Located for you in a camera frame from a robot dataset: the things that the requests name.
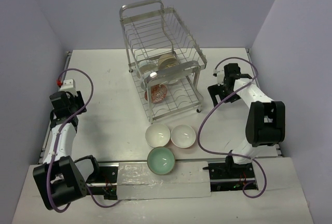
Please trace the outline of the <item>white bowl pink rim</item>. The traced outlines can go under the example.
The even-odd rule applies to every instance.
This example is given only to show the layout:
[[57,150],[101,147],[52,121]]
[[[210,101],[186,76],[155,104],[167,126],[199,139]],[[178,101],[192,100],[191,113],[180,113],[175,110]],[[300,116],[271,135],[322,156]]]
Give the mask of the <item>white bowl pink rim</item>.
[[196,141],[196,132],[189,125],[178,125],[171,131],[171,141],[178,148],[189,148]]

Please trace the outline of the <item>red patterned bowl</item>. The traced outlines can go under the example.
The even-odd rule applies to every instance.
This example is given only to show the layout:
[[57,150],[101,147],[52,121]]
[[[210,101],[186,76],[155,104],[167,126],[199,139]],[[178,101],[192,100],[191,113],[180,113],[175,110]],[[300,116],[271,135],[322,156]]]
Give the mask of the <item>red patterned bowl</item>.
[[154,85],[151,87],[151,102],[156,104],[161,102],[167,95],[167,88],[165,85]]

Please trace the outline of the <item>white bowl beige outside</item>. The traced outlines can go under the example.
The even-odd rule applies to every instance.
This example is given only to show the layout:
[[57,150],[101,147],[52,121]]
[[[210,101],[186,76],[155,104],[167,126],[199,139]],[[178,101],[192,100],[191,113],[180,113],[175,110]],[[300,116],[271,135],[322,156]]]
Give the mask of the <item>white bowl beige outside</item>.
[[177,58],[173,54],[163,54],[158,59],[158,70],[165,69],[169,65],[174,65],[177,62]]

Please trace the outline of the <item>steel two-tier dish rack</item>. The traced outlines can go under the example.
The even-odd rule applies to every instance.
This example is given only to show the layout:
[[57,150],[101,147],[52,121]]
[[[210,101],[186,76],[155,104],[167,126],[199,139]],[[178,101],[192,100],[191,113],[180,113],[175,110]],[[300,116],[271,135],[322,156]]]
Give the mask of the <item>steel two-tier dish rack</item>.
[[162,0],[123,5],[119,21],[132,74],[150,123],[195,108],[202,111],[198,91],[207,60],[174,7]]

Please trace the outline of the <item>pale green bowl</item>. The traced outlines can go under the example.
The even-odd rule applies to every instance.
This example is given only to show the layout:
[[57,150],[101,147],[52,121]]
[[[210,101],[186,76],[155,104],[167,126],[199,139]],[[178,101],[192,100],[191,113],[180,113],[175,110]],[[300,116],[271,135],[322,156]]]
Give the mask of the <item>pale green bowl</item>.
[[166,147],[156,147],[152,149],[147,157],[147,166],[156,175],[166,175],[175,166],[175,156]]

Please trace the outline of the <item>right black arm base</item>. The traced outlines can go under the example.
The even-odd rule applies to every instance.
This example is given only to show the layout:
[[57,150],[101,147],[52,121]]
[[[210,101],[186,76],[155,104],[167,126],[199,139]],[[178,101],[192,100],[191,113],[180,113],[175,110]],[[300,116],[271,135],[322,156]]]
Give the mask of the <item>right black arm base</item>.
[[257,190],[256,178],[251,163],[235,164],[231,156],[224,162],[209,162],[202,168],[209,172],[212,192]]

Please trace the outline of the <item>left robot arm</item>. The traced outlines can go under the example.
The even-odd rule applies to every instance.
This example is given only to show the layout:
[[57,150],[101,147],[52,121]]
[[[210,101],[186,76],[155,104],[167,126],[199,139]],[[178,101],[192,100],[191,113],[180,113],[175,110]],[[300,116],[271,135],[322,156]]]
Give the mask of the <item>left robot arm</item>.
[[58,213],[88,193],[86,181],[97,181],[101,168],[92,155],[74,161],[71,157],[77,134],[79,114],[86,112],[81,92],[60,90],[50,97],[52,141],[49,153],[41,165],[33,169],[33,178],[48,210]]

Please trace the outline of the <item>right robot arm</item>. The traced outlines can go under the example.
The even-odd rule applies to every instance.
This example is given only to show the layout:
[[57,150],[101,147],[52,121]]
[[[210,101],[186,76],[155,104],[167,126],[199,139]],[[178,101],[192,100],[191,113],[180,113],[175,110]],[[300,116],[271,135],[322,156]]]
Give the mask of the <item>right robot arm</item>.
[[285,139],[285,104],[266,96],[255,84],[249,74],[241,73],[237,63],[224,66],[224,78],[217,71],[217,84],[209,86],[208,92],[213,105],[219,101],[233,103],[242,99],[249,108],[245,126],[245,139],[231,153],[232,161],[225,165],[226,174],[231,178],[243,172],[243,164],[250,163],[264,147],[274,146]]

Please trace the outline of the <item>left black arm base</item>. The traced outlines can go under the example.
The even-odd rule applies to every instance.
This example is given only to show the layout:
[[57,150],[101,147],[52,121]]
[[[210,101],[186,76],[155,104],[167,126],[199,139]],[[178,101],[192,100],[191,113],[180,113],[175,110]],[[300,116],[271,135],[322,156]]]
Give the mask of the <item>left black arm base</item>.
[[117,165],[99,166],[99,172],[90,175],[86,181],[93,195],[102,196],[104,200],[118,200]]

